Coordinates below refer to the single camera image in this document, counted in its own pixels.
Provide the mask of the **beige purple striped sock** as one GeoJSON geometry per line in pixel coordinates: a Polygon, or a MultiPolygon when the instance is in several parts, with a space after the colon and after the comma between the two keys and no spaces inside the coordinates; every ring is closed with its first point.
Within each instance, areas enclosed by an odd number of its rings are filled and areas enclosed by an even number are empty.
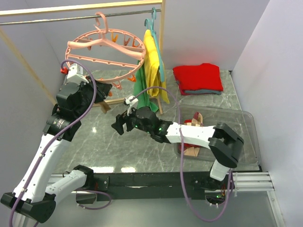
{"type": "Polygon", "coordinates": [[[187,119],[184,121],[184,125],[203,127],[203,116],[201,113],[196,112],[192,119],[187,119]]]}

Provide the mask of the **wooden clothes rack frame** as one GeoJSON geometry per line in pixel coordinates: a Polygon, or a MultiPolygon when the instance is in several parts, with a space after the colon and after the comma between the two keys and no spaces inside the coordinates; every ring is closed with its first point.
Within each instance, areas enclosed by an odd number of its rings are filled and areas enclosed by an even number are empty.
{"type": "MultiPolygon", "coordinates": [[[[17,50],[54,94],[61,82],[60,59],[49,43],[50,35],[43,31],[46,23],[3,26],[17,50]]],[[[17,59],[4,41],[0,42],[0,116],[16,117],[17,113],[29,114],[37,107],[37,118],[45,118],[52,104],[30,73],[17,59]]]]}

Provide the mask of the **black table front rail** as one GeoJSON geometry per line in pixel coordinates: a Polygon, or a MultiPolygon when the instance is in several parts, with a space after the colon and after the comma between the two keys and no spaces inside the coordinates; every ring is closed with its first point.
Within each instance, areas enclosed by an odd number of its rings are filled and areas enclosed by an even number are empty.
{"type": "MultiPolygon", "coordinates": [[[[205,191],[227,189],[228,175],[223,181],[209,176],[209,172],[184,172],[187,196],[205,199],[205,191]]],[[[114,200],[184,198],[179,172],[158,173],[97,173],[94,181],[77,190],[105,192],[114,200]]]]}

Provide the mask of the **red fleece sock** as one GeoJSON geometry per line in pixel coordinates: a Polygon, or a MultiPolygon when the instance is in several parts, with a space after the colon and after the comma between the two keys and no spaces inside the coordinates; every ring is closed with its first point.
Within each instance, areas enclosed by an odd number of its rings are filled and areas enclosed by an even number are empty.
{"type": "MultiPolygon", "coordinates": [[[[186,119],[184,121],[184,125],[192,125],[193,119],[186,119]]],[[[188,149],[193,148],[194,146],[191,144],[184,143],[184,152],[187,152],[188,149]]],[[[181,152],[181,144],[178,145],[178,151],[181,152]]]]}

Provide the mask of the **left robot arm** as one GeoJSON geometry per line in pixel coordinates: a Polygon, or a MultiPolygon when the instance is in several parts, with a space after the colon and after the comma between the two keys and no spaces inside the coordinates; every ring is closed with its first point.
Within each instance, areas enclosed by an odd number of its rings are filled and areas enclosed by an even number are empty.
{"type": "Polygon", "coordinates": [[[52,185],[49,179],[81,126],[81,118],[94,103],[104,101],[112,85],[92,82],[66,82],[56,95],[57,103],[43,129],[38,151],[21,182],[12,192],[6,192],[1,203],[37,223],[45,223],[56,205],[76,189],[95,189],[92,169],[78,165],[52,185]]]}

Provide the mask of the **folded red cloth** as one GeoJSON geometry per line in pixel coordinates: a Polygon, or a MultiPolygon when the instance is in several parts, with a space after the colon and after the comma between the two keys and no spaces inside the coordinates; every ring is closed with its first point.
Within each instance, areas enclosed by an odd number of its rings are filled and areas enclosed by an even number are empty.
{"type": "Polygon", "coordinates": [[[173,68],[174,78],[182,90],[209,89],[223,92],[220,68],[210,63],[183,65],[173,68]]]}

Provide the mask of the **yellow cloth on hanger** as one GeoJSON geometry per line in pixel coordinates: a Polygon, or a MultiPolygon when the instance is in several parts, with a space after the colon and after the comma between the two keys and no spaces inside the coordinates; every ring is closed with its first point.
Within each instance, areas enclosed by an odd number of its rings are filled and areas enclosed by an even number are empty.
{"type": "Polygon", "coordinates": [[[158,52],[156,49],[155,41],[149,29],[145,31],[143,43],[146,49],[146,55],[144,60],[146,86],[158,86],[166,88],[166,74],[164,74],[164,81],[161,82],[159,72],[160,61],[158,57],[158,52]]]}

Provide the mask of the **clear plastic storage bin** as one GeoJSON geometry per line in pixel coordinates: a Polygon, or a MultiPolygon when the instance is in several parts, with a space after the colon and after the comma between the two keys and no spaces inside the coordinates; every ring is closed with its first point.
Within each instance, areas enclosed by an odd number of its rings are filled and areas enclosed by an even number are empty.
{"type": "Polygon", "coordinates": [[[181,122],[191,120],[196,112],[203,117],[204,126],[215,126],[222,122],[244,139],[239,166],[260,164],[260,150],[255,122],[252,114],[241,110],[223,109],[215,106],[180,105],[181,122]]]}

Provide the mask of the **pink round sock hanger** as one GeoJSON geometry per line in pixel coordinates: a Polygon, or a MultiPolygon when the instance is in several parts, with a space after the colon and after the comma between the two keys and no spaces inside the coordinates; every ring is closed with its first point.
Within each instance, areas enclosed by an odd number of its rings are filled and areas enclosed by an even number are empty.
{"type": "Polygon", "coordinates": [[[107,76],[98,81],[121,89],[121,81],[136,82],[135,74],[142,67],[146,55],[143,41],[125,30],[108,27],[106,16],[96,12],[95,29],[81,34],[67,43],[66,60],[89,61],[105,69],[126,70],[123,75],[107,76]]]}

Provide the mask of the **folded grey-blue cloth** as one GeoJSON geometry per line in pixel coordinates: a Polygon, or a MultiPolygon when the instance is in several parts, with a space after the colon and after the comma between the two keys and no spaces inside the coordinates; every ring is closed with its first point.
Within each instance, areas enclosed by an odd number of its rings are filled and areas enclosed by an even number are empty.
{"type": "Polygon", "coordinates": [[[203,94],[216,94],[220,95],[221,91],[209,90],[209,89],[200,89],[200,90],[182,90],[180,92],[182,95],[203,95],[203,94]]]}

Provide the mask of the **teal clothes hanger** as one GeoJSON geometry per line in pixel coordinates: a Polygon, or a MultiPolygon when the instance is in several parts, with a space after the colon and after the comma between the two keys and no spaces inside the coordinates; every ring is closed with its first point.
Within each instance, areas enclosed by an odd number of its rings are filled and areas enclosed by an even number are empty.
{"type": "Polygon", "coordinates": [[[163,65],[163,61],[162,61],[162,57],[161,57],[161,53],[160,53],[160,47],[159,47],[159,43],[158,43],[158,39],[156,36],[156,32],[154,30],[154,20],[156,19],[156,8],[153,7],[152,8],[152,13],[151,13],[151,19],[146,18],[144,21],[144,26],[150,30],[151,35],[154,39],[155,42],[155,47],[156,47],[156,51],[158,54],[158,58],[159,58],[159,72],[160,72],[160,80],[161,82],[165,81],[165,73],[164,73],[164,65],[163,65]]]}

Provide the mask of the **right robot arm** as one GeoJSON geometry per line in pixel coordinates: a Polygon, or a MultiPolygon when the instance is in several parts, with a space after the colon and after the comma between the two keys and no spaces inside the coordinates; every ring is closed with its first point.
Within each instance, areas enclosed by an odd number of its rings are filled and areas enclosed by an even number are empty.
{"type": "Polygon", "coordinates": [[[181,125],[159,119],[149,107],[129,108],[117,115],[111,126],[119,135],[136,128],[159,143],[179,143],[211,150],[215,161],[204,183],[209,189],[218,189],[224,184],[229,170],[237,167],[244,145],[244,139],[225,123],[206,127],[181,125]]]}

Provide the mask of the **aluminium rail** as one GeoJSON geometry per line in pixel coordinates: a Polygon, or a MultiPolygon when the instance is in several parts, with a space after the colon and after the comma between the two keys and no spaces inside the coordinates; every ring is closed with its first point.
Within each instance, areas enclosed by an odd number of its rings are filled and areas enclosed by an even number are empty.
{"type": "Polygon", "coordinates": [[[274,191],[274,185],[268,172],[233,173],[235,190],[239,192],[274,191]]]}

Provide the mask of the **brown patterned sock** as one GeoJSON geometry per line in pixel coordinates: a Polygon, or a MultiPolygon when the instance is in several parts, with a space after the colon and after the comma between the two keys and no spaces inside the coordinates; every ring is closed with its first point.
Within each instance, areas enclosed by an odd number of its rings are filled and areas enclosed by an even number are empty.
{"type": "Polygon", "coordinates": [[[104,114],[106,114],[109,110],[111,110],[111,107],[109,104],[105,101],[99,103],[101,110],[104,114]]]}

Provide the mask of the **metal hanging rod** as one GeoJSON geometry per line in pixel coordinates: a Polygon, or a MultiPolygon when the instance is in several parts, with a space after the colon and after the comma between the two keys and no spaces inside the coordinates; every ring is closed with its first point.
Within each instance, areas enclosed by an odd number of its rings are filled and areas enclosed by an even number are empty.
{"type": "MultiPolygon", "coordinates": [[[[106,17],[119,17],[119,16],[129,16],[129,15],[138,15],[145,13],[154,12],[152,9],[150,10],[141,10],[141,11],[131,11],[131,12],[122,12],[122,13],[111,13],[105,14],[106,17]]],[[[39,24],[39,23],[52,23],[52,22],[62,22],[62,21],[73,21],[73,20],[82,20],[82,19],[93,19],[99,18],[100,16],[82,16],[82,17],[66,17],[66,18],[56,18],[56,19],[36,19],[29,21],[15,21],[15,22],[1,22],[1,26],[11,26],[11,25],[25,25],[25,24],[39,24]]]]}

